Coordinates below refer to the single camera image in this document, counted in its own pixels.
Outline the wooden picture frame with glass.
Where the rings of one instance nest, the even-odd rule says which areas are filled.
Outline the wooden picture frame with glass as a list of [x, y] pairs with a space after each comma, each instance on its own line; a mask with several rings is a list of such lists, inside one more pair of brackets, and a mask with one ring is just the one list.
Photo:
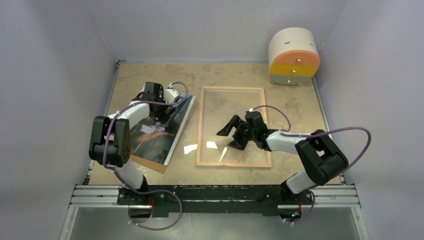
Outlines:
[[199, 98], [199, 123], [195, 163], [198, 167], [271, 168], [268, 151], [249, 142], [245, 150], [228, 146], [231, 135], [217, 136], [234, 115], [243, 117], [253, 107], [265, 105], [262, 87], [203, 86]]

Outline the printed photo sheet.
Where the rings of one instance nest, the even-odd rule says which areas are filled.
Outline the printed photo sheet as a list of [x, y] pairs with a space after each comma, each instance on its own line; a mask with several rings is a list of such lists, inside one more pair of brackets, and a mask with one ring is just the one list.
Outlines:
[[151, 115], [135, 122], [130, 128], [133, 161], [145, 159], [168, 165], [195, 103], [196, 97], [190, 94], [182, 103], [173, 105], [175, 112], [165, 124], [153, 124]]

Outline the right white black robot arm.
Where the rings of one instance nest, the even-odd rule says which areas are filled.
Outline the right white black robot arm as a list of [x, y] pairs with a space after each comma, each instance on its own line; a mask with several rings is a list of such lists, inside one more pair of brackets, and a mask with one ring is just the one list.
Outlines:
[[335, 142], [318, 129], [309, 134], [283, 134], [278, 129], [268, 128], [258, 111], [248, 111], [245, 119], [234, 115], [216, 134], [233, 140], [229, 147], [244, 150], [249, 141], [268, 152], [285, 152], [298, 155], [304, 170], [281, 184], [280, 196], [288, 204], [300, 198], [303, 191], [323, 186], [335, 178], [348, 165], [348, 159]]

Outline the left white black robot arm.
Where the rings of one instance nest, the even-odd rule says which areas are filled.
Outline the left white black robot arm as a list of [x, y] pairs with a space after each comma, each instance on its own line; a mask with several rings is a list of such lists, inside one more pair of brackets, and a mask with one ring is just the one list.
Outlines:
[[131, 124], [139, 119], [165, 113], [168, 107], [183, 103], [189, 96], [175, 89], [176, 83], [168, 87], [160, 83], [146, 82], [142, 90], [123, 109], [109, 116], [97, 116], [93, 120], [89, 143], [89, 158], [105, 169], [111, 170], [119, 179], [123, 189], [130, 191], [129, 197], [138, 205], [146, 203], [154, 194], [176, 194], [165, 189], [149, 190], [146, 177], [140, 174], [131, 161]]

